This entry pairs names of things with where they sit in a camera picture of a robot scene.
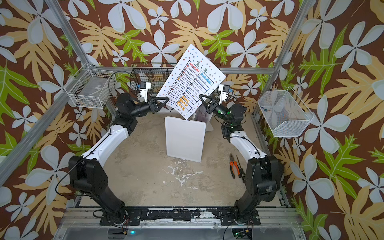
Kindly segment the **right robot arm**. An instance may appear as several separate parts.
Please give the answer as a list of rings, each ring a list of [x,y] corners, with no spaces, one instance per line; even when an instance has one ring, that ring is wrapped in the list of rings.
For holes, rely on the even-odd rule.
[[[246,108],[240,104],[234,104],[229,109],[210,96],[199,95],[206,112],[214,114],[222,122],[223,138],[234,145],[247,161],[246,170],[241,173],[245,180],[246,191],[235,202],[232,224],[246,224],[253,221],[259,224],[257,206],[261,202],[271,202],[280,190],[281,178],[284,166],[273,156],[262,152],[248,138],[242,121]]]

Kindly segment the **pink restaurant special menu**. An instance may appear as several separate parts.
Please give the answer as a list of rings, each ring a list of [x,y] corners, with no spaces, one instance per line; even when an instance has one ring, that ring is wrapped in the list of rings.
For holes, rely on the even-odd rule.
[[[210,122],[211,118],[212,114],[208,114],[204,105],[200,105],[196,110],[195,121],[208,123]]]

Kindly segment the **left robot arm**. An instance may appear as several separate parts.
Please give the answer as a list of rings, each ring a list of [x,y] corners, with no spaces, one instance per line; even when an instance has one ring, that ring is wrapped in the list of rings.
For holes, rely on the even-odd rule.
[[[128,221],[126,205],[108,186],[106,161],[133,133],[139,117],[159,112],[168,101],[167,97],[153,98],[136,104],[130,94],[120,94],[115,104],[116,117],[107,133],[87,152],[70,158],[70,185],[101,207],[102,224],[120,227]]]

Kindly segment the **dotted border table menu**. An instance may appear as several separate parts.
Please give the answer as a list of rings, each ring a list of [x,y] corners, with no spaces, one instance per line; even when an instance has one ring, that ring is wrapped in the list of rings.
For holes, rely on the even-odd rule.
[[[189,119],[203,103],[200,95],[211,95],[226,76],[196,47],[190,45],[163,84],[158,98],[167,97],[168,107]]]

